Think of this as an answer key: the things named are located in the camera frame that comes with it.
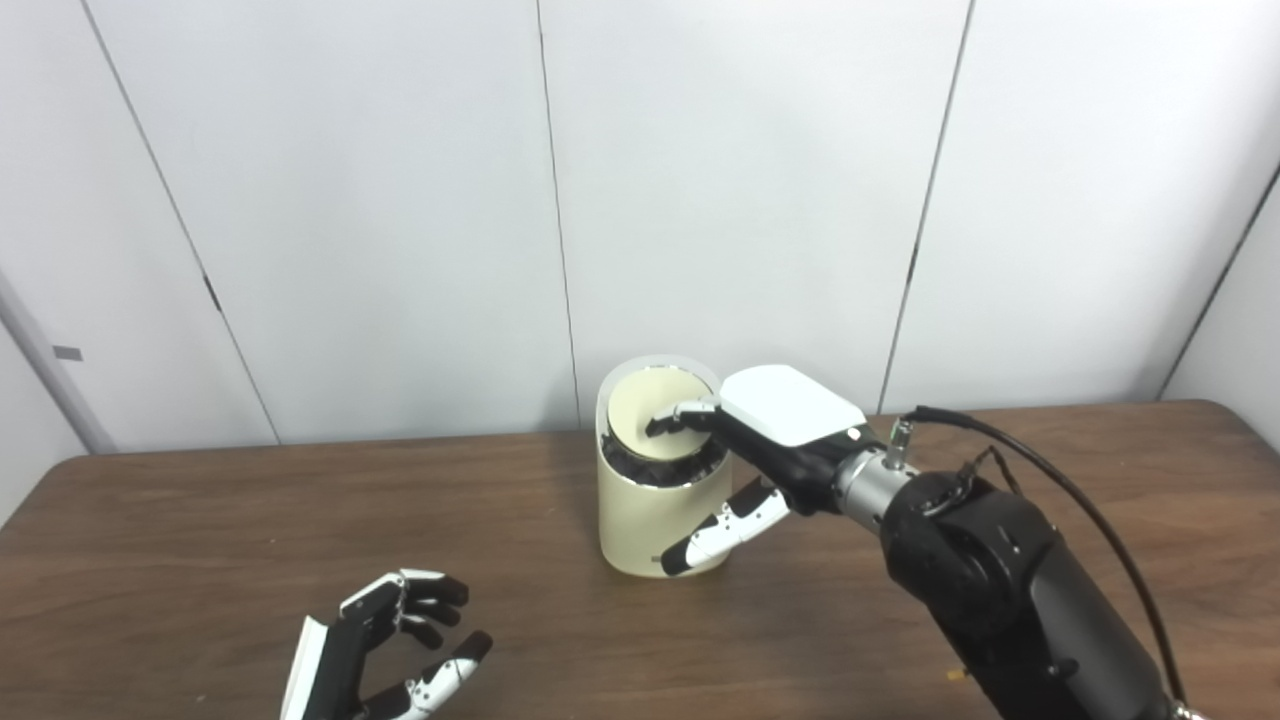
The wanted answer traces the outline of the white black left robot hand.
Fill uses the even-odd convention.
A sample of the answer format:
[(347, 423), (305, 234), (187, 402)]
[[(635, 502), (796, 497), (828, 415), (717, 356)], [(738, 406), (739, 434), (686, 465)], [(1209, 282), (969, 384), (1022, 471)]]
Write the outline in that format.
[(443, 632), (461, 623), (468, 587), (442, 571), (389, 571), (338, 606), (334, 619), (303, 619), (285, 684), (283, 719), (430, 719), (476, 673), (494, 647), (471, 632), (419, 674), (364, 697), (369, 656), (396, 635), (438, 651)]

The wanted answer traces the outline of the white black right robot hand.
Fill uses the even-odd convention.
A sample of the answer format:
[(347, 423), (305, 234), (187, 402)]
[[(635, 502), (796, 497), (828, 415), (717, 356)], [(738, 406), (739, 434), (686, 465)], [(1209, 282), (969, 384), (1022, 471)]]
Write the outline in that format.
[(660, 555), (667, 577), (722, 559), (790, 514), (842, 514), (854, 477), (887, 450), (856, 405), (788, 365), (736, 372), (718, 395), (663, 407), (643, 430), (705, 433), (759, 473)]

